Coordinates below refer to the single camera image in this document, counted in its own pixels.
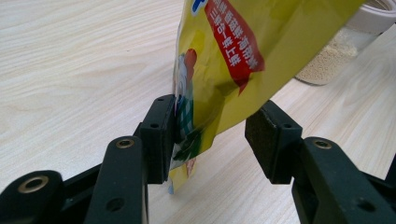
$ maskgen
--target red banner on package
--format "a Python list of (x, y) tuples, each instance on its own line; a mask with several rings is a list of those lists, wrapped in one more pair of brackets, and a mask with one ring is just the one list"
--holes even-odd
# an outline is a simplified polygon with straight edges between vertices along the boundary
[(228, 0), (208, 0), (205, 13), (240, 94), (250, 74), (264, 70), (256, 37)]

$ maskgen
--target wooden table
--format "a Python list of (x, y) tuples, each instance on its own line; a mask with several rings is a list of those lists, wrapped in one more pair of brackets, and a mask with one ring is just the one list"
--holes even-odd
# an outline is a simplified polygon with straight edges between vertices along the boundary
[[(183, 1), (0, 2), (0, 190), (35, 170), (70, 178), (132, 134), (172, 90)], [(396, 26), (332, 83), (291, 80), (273, 100), (363, 171), (396, 151)], [(151, 223), (298, 223), (290, 186), (272, 186), (244, 138), (220, 134), (176, 195), (149, 187)]]

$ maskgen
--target transparent jar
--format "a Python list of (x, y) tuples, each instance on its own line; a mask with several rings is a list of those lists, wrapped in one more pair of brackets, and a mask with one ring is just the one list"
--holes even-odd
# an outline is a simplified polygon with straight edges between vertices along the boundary
[(328, 84), (395, 22), (395, 2), (367, 1), (296, 78), (312, 85)]

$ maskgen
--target metal ring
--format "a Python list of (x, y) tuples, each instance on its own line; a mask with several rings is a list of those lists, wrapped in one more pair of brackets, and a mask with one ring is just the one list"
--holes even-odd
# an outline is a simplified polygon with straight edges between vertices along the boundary
[[(38, 180), (39, 183), (34, 184), (32, 187), (29, 186), (29, 184), (31, 184), (33, 181)], [(38, 191), (42, 188), (44, 188), (44, 186), (46, 186), (49, 183), (49, 178), (45, 175), (38, 175), (35, 177), (32, 177), (28, 180), (26, 180), (25, 182), (23, 182), (19, 187), (18, 187), (18, 191), (20, 193), (32, 193), (35, 191)]]
[(332, 148), (332, 144), (330, 144), (328, 141), (321, 140), (321, 139), (315, 139), (314, 140), (314, 145), (315, 147), (319, 147), (322, 149), (330, 149)]
[(116, 143), (117, 148), (127, 148), (133, 145), (134, 145), (134, 140), (128, 138), (122, 139)]

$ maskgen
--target crumpled package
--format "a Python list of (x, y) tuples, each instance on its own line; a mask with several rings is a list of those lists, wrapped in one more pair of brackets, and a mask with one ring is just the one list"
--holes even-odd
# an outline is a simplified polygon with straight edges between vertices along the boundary
[(187, 0), (174, 71), (173, 192), (218, 133), (255, 113), (364, 0)]

